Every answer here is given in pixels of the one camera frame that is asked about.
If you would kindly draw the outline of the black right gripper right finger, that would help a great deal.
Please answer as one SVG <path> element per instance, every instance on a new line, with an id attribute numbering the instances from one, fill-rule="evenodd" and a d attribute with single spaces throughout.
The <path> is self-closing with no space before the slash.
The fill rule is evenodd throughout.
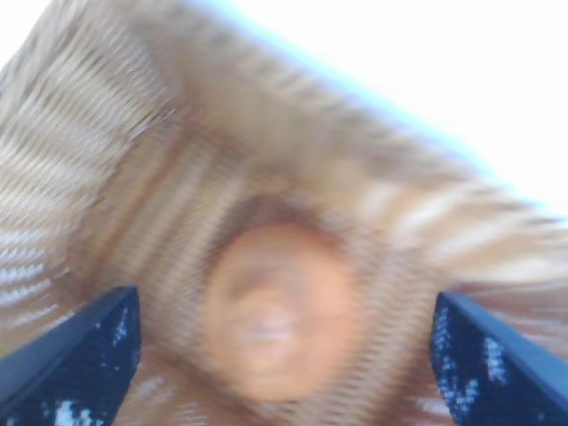
<path id="1" fill-rule="evenodd" d="M 567 364 L 471 298 L 438 293 L 430 365 L 456 425 L 567 423 Z"/>

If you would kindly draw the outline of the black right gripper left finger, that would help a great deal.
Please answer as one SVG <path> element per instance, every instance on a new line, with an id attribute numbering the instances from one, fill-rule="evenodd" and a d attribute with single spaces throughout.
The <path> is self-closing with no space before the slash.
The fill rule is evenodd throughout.
<path id="1" fill-rule="evenodd" d="M 1 423 L 113 424 L 141 344 L 137 289 L 109 290 L 1 359 Z"/>

